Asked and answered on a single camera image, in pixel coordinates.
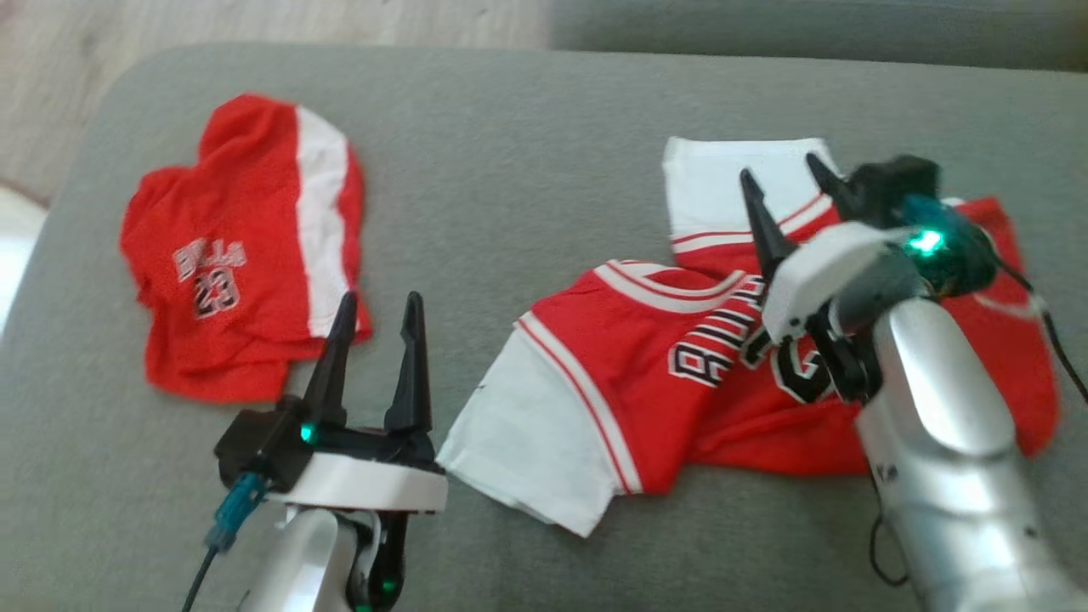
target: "white stripe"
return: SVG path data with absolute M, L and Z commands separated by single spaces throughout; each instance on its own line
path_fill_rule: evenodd
M 298 246 L 306 270 L 310 335 L 329 335 L 339 301 L 348 291 L 344 274 L 344 217 L 337 208 L 347 175 L 347 140 L 311 111 L 296 107 L 298 119 Z
M 639 478 L 639 469 L 634 465 L 634 458 L 631 457 L 631 451 L 627 448 L 623 431 L 619 428 L 619 424 L 616 423 L 616 417 L 613 415 L 611 408 L 608 407 L 608 402 L 605 401 L 604 395 L 597 390 L 597 385 L 593 383 L 593 379 L 582 368 L 582 365 L 578 363 L 574 355 L 562 345 L 562 342 L 553 335 L 532 313 L 526 313 L 521 316 L 520 320 L 526 326 L 526 329 L 532 332 L 541 344 L 547 347 L 559 359 L 559 363 L 573 377 L 572 382 L 589 399 L 590 405 L 586 407 L 593 411 L 597 423 L 601 424 L 601 430 L 608 445 L 611 448 L 613 456 L 616 458 L 616 467 L 619 468 L 622 476 L 621 479 L 627 482 L 632 493 L 641 493 L 642 479 Z
M 831 198 L 827 195 L 820 197 L 815 204 L 809 206 L 804 212 L 798 215 L 793 219 L 790 219 L 786 223 L 782 223 L 782 233 L 790 234 L 803 229 L 808 223 L 815 221 L 820 215 L 824 215 L 831 209 Z M 675 241 L 683 240 L 683 236 L 677 236 Z M 690 241 L 684 241 L 681 243 L 672 243 L 673 253 L 691 253 L 693 250 L 698 250 L 706 248 L 708 246 L 719 246 L 724 244 L 751 244 L 752 234 L 744 232 L 742 234 L 725 234 L 725 235 L 710 235 L 702 236 L 697 238 L 692 238 Z
M 713 310 L 721 305 L 725 301 L 726 295 L 728 295 L 728 289 L 732 286 L 733 283 L 742 276 L 742 272 L 735 271 L 729 276 L 728 279 L 715 285 L 717 290 L 720 287 L 717 294 L 712 295 L 705 299 L 679 299 L 676 297 L 669 297 L 666 295 L 659 295 L 653 291 L 642 286 L 641 284 L 634 282 L 633 280 L 625 277 L 623 274 L 617 272 L 609 266 L 598 266 L 593 270 L 593 272 L 614 290 L 619 293 L 634 299 L 635 302 L 650 306 L 651 308 L 656 308 L 657 310 L 664 310 L 666 313 L 678 313 L 682 315 L 691 315 L 695 313 L 705 313 L 706 310 Z M 667 291 L 676 294 L 678 291 L 673 287 L 666 287 L 658 283 L 652 283 L 655 286 L 660 286 L 662 291 Z
M 657 272 L 664 272 L 666 270 L 680 270 L 683 268 L 671 268 L 668 266 L 660 266 L 657 264 L 647 264 L 645 261 L 617 261 L 615 259 L 610 260 L 613 264 L 613 270 L 619 272 L 620 274 L 627 277 L 635 284 L 642 286 L 650 286 L 662 293 L 668 293 L 675 295 L 676 297 L 713 297 L 716 295 L 721 295 L 727 289 L 732 286 L 735 279 L 730 277 L 721 281 L 720 283 L 708 287 L 708 289 L 679 289 L 675 286 L 669 286 L 662 284 L 659 282 L 647 279 L 650 274 L 656 274 Z

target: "clothing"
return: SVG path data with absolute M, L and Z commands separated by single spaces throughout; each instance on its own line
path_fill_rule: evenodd
M 670 161 L 690 168 L 676 146 L 667 151 L 667 173 Z M 778 172 L 767 176 L 789 176 L 786 158 L 798 150 L 795 166 L 803 169 L 804 152 L 820 147 L 766 147 Z M 747 157 L 742 163 L 752 164 Z M 714 176 L 732 171 L 721 161 L 706 163 Z M 692 175 L 695 181 L 687 181 Z M 756 175 L 764 183 L 764 174 Z M 838 222 L 814 184 L 809 192 L 793 179 L 794 196 L 783 200 L 770 196 L 776 180 L 764 183 L 768 207 L 791 237 L 804 241 Z M 731 225 L 740 217 L 717 209 L 701 216 L 693 203 L 705 186 L 689 188 L 700 181 L 697 172 L 669 175 L 682 268 L 614 260 L 534 304 L 458 417 L 438 454 L 442 465 L 485 494 L 583 537 L 614 494 L 665 493 L 685 463 L 793 476 L 867 474 L 853 431 L 858 408 L 834 395 L 811 340 L 770 344 L 759 323 L 765 286 L 746 219 Z M 726 200 L 729 208 L 727 197 L 702 200 Z M 997 200 L 959 210 L 1019 264 Z M 1011 314 L 1025 301 L 1002 280 L 982 296 L 947 305 L 1031 454 L 1053 431 L 1056 395 L 1037 321 Z
M 197 162 L 148 173 L 120 247 L 151 311 L 148 381 L 209 402 L 274 401 L 356 290 L 362 175 L 313 112 L 246 94 L 215 109 Z M 356 339 L 370 336 L 359 301 Z

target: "black cable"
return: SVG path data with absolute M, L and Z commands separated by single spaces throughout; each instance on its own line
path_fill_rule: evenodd
M 1028 295 L 1037 303 L 1040 304 L 1041 301 L 1036 296 L 1035 286 L 1024 278 L 1024 274 L 1019 273 L 1015 268 L 1009 265 L 1007 261 L 993 253 L 993 261 L 999 268 L 1004 270 L 1010 278 L 1016 281 L 1016 284 L 1024 287 Z M 1088 388 L 1085 387 L 1080 376 L 1075 369 L 1073 369 L 1073 364 L 1070 363 L 1070 357 L 1065 354 L 1065 348 L 1062 346 L 1062 341 L 1058 338 L 1058 329 L 1054 327 L 1054 319 L 1050 316 L 1050 310 L 1046 307 L 1039 309 L 1039 317 L 1042 319 L 1042 327 L 1047 331 L 1047 338 L 1050 339 L 1050 345 L 1054 348 L 1054 355 L 1058 356 L 1059 363 L 1065 369 L 1065 374 L 1070 376 L 1073 380 L 1073 384 L 1076 385 L 1077 391 L 1080 393 L 1080 399 L 1088 404 Z
M 189 612 L 193 610 L 193 602 L 197 599 L 197 591 L 200 590 L 200 584 L 203 583 L 205 574 L 208 573 L 208 568 L 211 567 L 211 562 L 215 559 L 215 553 L 219 552 L 217 547 L 208 547 L 208 554 L 205 555 L 203 563 L 200 564 L 200 570 L 197 570 L 197 575 L 193 578 L 193 586 L 189 587 L 189 595 L 185 597 L 185 605 L 182 605 L 182 612 Z
M 899 578 L 892 578 L 888 574 L 885 574 L 885 571 L 880 568 L 880 564 L 877 563 L 877 533 L 880 530 L 881 525 L 883 525 L 883 515 L 878 514 L 877 519 L 873 522 L 873 529 L 869 530 L 869 565 L 873 566 L 873 571 L 877 573 L 877 576 L 886 585 L 901 587 L 910 579 L 910 574 L 903 573 Z

